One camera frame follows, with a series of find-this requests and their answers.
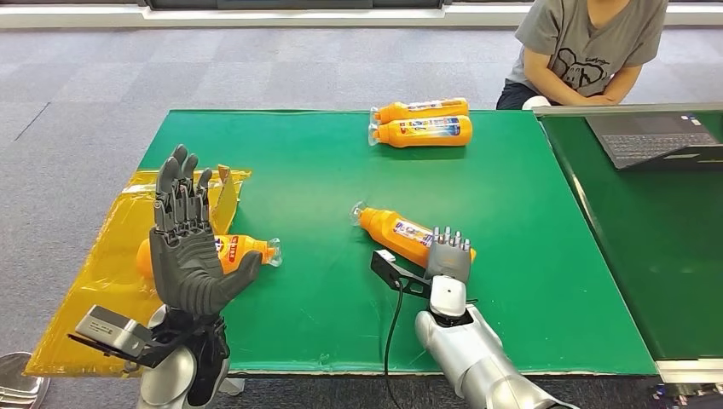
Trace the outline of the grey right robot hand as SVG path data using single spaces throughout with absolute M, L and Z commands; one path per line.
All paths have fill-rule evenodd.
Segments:
M 429 247 L 425 266 L 426 279 L 444 275 L 464 284 L 469 280 L 473 251 L 471 241 L 463 238 L 460 231 L 451 232 L 451 227 L 433 228 L 433 240 Z

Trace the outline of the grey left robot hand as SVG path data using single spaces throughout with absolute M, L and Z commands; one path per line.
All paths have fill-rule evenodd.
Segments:
M 235 270 L 223 272 L 210 221 L 212 171 L 195 178 L 198 162 L 180 144 L 160 167 L 149 245 L 159 299 L 186 313 L 214 315 L 257 278 L 263 256 L 249 251 Z

